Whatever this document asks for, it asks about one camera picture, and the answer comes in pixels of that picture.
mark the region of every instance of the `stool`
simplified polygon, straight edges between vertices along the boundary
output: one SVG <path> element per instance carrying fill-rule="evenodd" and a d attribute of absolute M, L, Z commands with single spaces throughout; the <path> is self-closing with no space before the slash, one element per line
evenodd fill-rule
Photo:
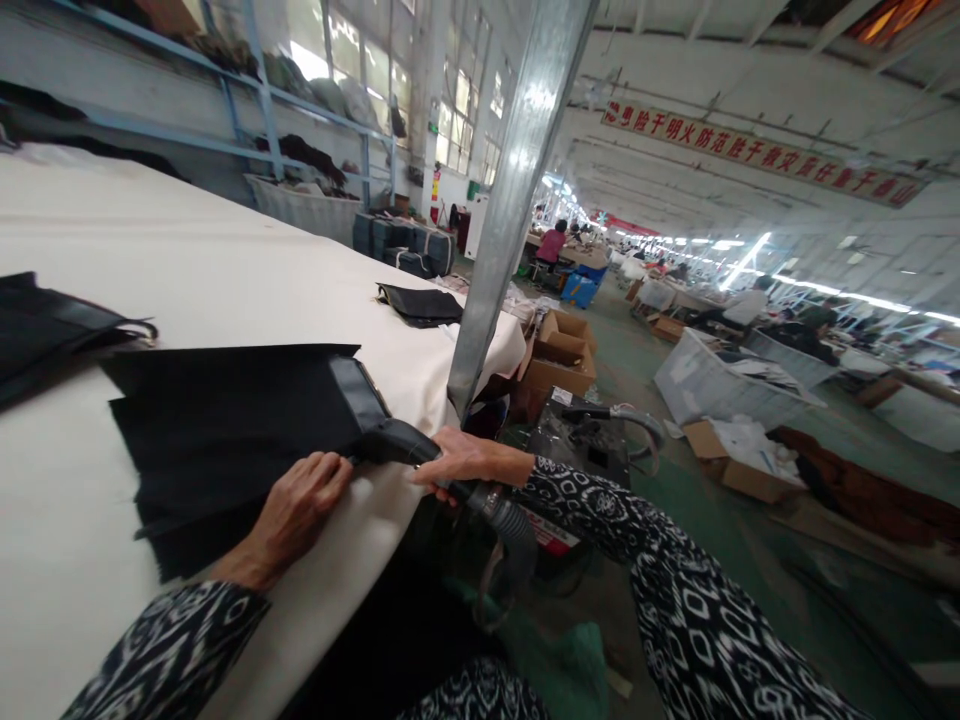
<path fill-rule="evenodd" d="M 547 274 L 549 275 L 549 274 L 550 274 L 550 263 L 544 262 L 543 260 L 534 260 L 534 262 L 533 262 L 533 273 L 531 273 L 531 275 L 530 275 L 530 282 L 536 282 L 536 280 L 537 280 L 537 274 L 538 274 L 541 270 L 545 270 L 545 271 L 547 272 Z"/>

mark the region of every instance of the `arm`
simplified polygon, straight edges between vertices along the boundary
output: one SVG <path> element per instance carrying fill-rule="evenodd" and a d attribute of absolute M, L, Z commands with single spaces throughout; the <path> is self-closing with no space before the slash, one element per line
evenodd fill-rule
<path fill-rule="evenodd" d="M 457 431 L 445 429 L 436 441 L 444 457 L 423 465 L 415 480 L 475 477 L 513 485 L 518 500 L 630 566 L 647 664 L 668 715 L 867 717 L 779 640 L 719 563 L 646 500 L 603 478 Z"/>
<path fill-rule="evenodd" d="M 107 655 L 63 720 L 195 718 L 270 609 L 265 594 L 313 547 L 353 468 L 333 453 L 298 461 L 253 530 L 211 579 L 154 600 Z"/>

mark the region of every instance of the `metal shelf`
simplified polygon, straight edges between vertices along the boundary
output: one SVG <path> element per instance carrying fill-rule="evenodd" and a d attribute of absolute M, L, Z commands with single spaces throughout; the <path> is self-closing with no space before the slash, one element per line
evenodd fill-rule
<path fill-rule="evenodd" d="M 208 138 L 202 135 L 195 135 L 183 130 L 165 127 L 156 123 L 151 123 L 149 121 L 141 120 L 139 118 L 129 117 L 120 113 L 113 113 L 107 110 L 101 109 L 87 109 L 83 108 L 84 112 L 87 113 L 89 121 L 99 125 L 101 127 L 111 128 L 115 130 L 122 130 L 126 132 L 133 132 L 139 135 L 144 135 L 148 137 L 154 137 L 160 140 L 167 140 L 170 142 L 176 142 L 183 145 L 189 145 L 191 147 L 202 148 L 205 150 L 213 150 L 215 152 L 222 152 L 230 155 L 235 155 L 238 157 L 246 158 L 248 160 L 258 160 L 261 162 L 267 162 L 273 165 L 273 174 L 275 179 L 281 180 L 283 178 L 283 168 L 284 167 L 293 167 L 299 169 L 310 169 L 311 166 L 300 162 L 298 160 L 292 160 L 280 153 L 279 150 L 279 140 L 276 126 L 273 119 L 273 100 L 279 100 L 288 105 L 292 105 L 300 110 L 311 113 L 315 116 L 318 116 L 330 123 L 339 125 L 341 127 L 347 128 L 356 132 L 360 135 L 361 139 L 361 168 L 363 168 L 360 174 L 345 172 L 344 174 L 350 178 L 354 178 L 363 183 L 363 200 L 364 205 L 369 207 L 370 205 L 370 183 L 380 182 L 386 183 L 390 186 L 390 203 L 394 202 L 395 194 L 395 185 L 396 185 L 396 155 L 397 155 L 397 145 L 395 138 L 384 135 L 381 132 L 372 130 L 368 127 L 360 125 L 348 118 L 341 117 L 336 113 L 322 108 L 319 105 L 307 102 L 295 95 L 292 95 L 284 90 L 279 88 L 271 87 L 269 83 L 266 82 L 266 77 L 263 79 L 252 78 L 247 75 L 241 75 L 229 70 L 224 70 L 218 65 L 214 64 L 206 57 L 200 53 L 191 50 L 180 43 L 174 42 L 169 38 L 159 35 L 155 32 L 147 30 L 140 27 L 128 20 L 124 20 L 121 17 L 118 17 L 112 13 L 109 13 L 105 10 L 101 10 L 97 7 L 90 6 L 79 6 L 75 5 L 70 0 L 48 0 L 48 2 L 56 5 L 64 10 L 67 10 L 75 15 L 85 18 L 86 20 L 93 22 L 98 25 L 107 27 L 113 31 L 119 32 L 127 37 L 130 37 L 137 42 L 144 43 L 154 48 L 163 50 L 164 52 L 178 57 L 182 60 L 201 67 L 204 70 L 207 70 L 213 73 L 218 80 L 220 81 L 220 89 L 223 92 L 224 100 L 227 105 L 227 112 L 230 115 L 231 121 L 234 127 L 234 134 L 238 142 L 243 142 L 247 137 L 247 134 L 244 132 L 243 128 L 240 127 L 236 106 L 233 100 L 233 94 L 230 90 L 230 83 L 237 83 L 244 87 L 255 90 L 258 93 L 260 99 L 260 109 L 263 113 L 264 124 L 267 128 L 265 133 L 267 138 L 267 144 L 270 147 L 270 152 L 262 152 L 254 148 L 244 147 L 242 145 L 234 145 L 223 140 L 218 140 L 215 138 Z M 209 11 L 209 6 L 207 5 L 206 0 L 203 0 L 204 5 L 204 15 L 207 18 L 207 22 L 212 23 L 212 14 Z M 250 37 L 247 39 L 250 44 L 251 53 L 254 58 L 257 59 L 261 73 L 263 72 L 263 53 L 260 48 L 259 34 L 256 32 L 255 20 L 253 17 L 253 9 L 249 0 L 246 0 L 243 3 L 244 13 L 246 15 L 248 34 Z M 389 177 L 382 178 L 376 177 L 370 173 L 370 146 L 369 140 L 373 138 L 375 140 L 380 140 L 388 145 L 388 152 L 390 157 L 390 167 L 388 170 Z"/>

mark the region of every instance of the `wrist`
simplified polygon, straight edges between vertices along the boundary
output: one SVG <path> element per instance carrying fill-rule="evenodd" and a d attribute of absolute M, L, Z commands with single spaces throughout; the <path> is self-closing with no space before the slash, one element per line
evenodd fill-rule
<path fill-rule="evenodd" d="M 264 595 L 279 582 L 283 572 L 264 560 L 261 553 L 243 540 L 214 565 L 211 580 L 240 585 Z"/>

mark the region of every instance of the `brown fabric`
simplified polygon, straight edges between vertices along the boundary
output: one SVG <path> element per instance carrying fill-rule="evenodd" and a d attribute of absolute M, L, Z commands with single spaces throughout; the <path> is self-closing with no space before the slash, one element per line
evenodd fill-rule
<path fill-rule="evenodd" d="M 861 527 L 895 542 L 960 548 L 960 509 L 845 460 L 799 430 L 777 435 L 816 467 L 840 511 Z"/>

